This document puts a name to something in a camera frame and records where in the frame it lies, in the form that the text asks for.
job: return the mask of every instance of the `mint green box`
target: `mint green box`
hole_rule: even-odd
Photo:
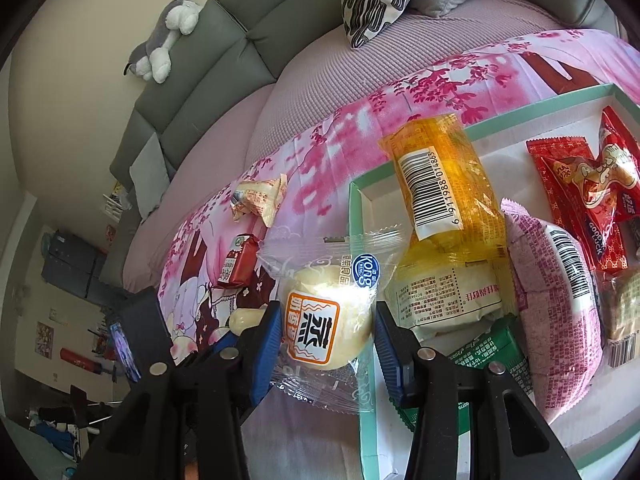
[[[532,216],[551,220],[542,183],[524,140],[537,136],[583,136],[596,155],[600,114],[607,105],[640,139],[640,109],[614,84],[562,94],[466,127],[497,199],[511,198],[527,207]],[[350,235],[398,223],[408,226],[410,220],[391,162],[352,181]],[[478,327],[467,330],[461,337],[470,340],[489,325],[481,320]],[[378,480],[394,473],[403,475],[412,434],[388,400],[377,359],[370,364],[368,375],[372,382],[361,387],[369,389],[375,410],[360,413],[364,478]],[[552,424],[584,478],[604,478],[607,471],[620,468],[640,439],[640,396],[635,391],[638,384],[640,360],[615,370],[603,364],[587,396]],[[460,437],[459,472],[468,471],[468,445],[467,433]]]

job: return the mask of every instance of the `metal screw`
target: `metal screw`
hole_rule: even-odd
[[[418,357],[420,359],[424,359],[425,361],[431,361],[434,357],[436,357],[436,352],[433,348],[425,346],[418,350]]]
[[[506,369],[500,361],[491,361],[489,363],[489,371],[494,375],[502,375]]]
[[[167,370],[167,366],[165,363],[153,363],[150,367],[149,367],[149,371],[151,372],[151,375],[162,375],[166,372]]]
[[[220,351],[220,357],[222,357],[226,361],[231,361],[231,359],[235,359],[239,355],[240,352],[233,346],[228,346]]]

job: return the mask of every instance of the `small red box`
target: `small red box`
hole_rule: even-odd
[[[221,288],[248,286],[257,261],[258,238],[251,234],[236,236],[222,265],[218,286]]]

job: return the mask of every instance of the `blue gripper pad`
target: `blue gripper pad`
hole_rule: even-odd
[[[213,345],[213,353],[217,354],[223,348],[228,348],[229,346],[236,346],[237,342],[238,342],[238,336],[233,332],[231,332],[231,330],[229,330],[229,332],[223,335],[222,338]]]
[[[250,381],[249,400],[257,406],[269,391],[271,374],[276,364],[282,339],[282,309],[280,303],[271,301],[260,323],[261,342],[255,349]]]
[[[402,366],[400,365],[395,349],[391,345],[391,339],[386,331],[385,324],[382,321],[382,315],[378,309],[376,309],[374,345],[389,396],[400,405],[404,397],[404,391],[402,389]]]

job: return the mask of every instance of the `pink bedsheet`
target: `pink bedsheet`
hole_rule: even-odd
[[[207,203],[175,235],[159,288],[177,361],[218,338],[237,306],[268,301],[273,280],[258,269],[252,285],[213,288],[232,238],[264,234],[244,216],[234,222],[231,193],[239,180],[289,177],[286,198],[267,236],[347,232],[348,186],[386,161],[377,140],[409,120],[453,112],[472,124],[553,95],[617,83],[640,102],[640,53],[599,30],[561,30],[516,37],[449,57],[336,110],[271,155],[258,160]]]

